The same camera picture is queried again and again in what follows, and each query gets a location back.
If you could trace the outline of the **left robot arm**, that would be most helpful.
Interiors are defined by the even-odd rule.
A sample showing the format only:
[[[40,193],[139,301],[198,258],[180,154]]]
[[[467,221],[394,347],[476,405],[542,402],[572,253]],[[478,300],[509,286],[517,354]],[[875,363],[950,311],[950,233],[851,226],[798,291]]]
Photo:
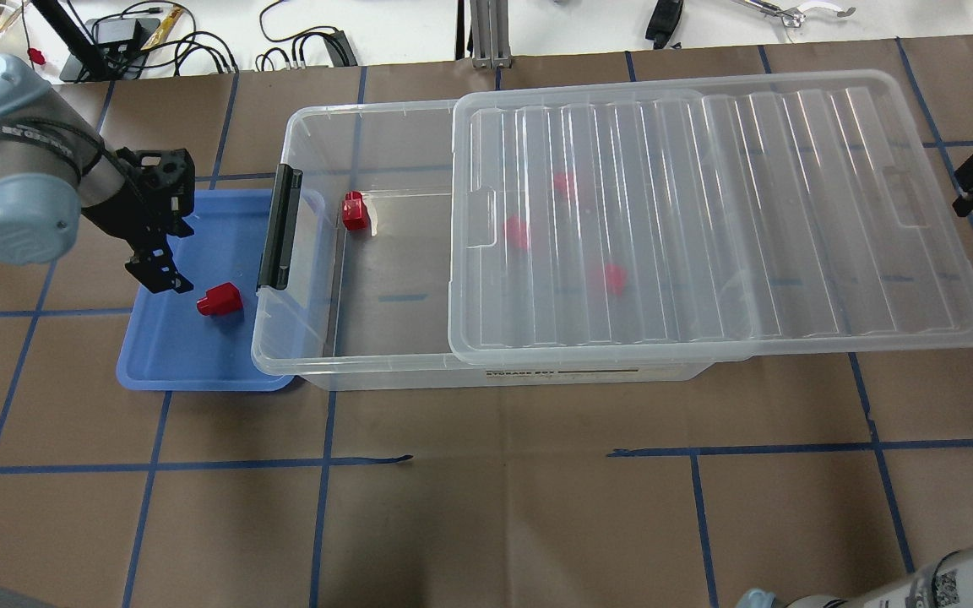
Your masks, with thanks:
[[[186,293],[169,239],[193,234],[185,149],[112,149],[26,62],[0,54],[0,263],[49,264],[79,223],[126,242],[125,270],[152,293]]]

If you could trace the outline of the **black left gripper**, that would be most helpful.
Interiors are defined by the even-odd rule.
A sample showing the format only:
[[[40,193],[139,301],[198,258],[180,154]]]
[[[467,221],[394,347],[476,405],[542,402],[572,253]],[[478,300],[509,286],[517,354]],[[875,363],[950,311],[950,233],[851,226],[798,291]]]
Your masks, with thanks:
[[[81,182],[81,210],[106,235],[126,242],[125,270],[148,292],[188,293],[167,237],[189,237],[194,209],[194,161],[186,149],[106,150]]]

